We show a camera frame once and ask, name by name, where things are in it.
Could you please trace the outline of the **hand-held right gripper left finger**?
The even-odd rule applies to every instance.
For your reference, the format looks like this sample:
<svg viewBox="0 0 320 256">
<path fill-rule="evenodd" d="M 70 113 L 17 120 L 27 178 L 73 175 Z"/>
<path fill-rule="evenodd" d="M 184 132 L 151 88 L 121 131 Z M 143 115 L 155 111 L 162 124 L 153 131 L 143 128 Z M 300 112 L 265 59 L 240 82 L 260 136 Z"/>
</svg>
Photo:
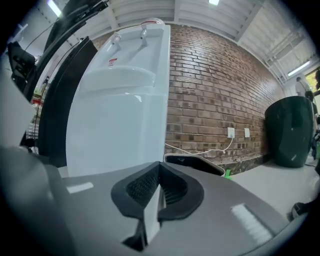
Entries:
<svg viewBox="0 0 320 256">
<path fill-rule="evenodd" d="M 144 210 L 158 187 L 159 162 L 58 177 L 57 201 L 74 256 L 145 256 Z"/>
</svg>

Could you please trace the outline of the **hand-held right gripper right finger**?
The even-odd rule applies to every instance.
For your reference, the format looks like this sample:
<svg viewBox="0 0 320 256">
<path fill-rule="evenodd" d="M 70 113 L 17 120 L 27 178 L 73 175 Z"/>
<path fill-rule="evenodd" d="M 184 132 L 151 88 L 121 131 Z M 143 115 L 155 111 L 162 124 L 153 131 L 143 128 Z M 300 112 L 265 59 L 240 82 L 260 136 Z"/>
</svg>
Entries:
<svg viewBox="0 0 320 256">
<path fill-rule="evenodd" d="M 272 236 L 288 220 L 267 202 L 238 183 L 222 176 L 170 164 L 196 179 L 203 187 L 200 206 L 187 218 L 165 221 L 149 244 L 151 256 L 242 256 L 259 246 L 232 208 L 245 205 Z"/>
</svg>

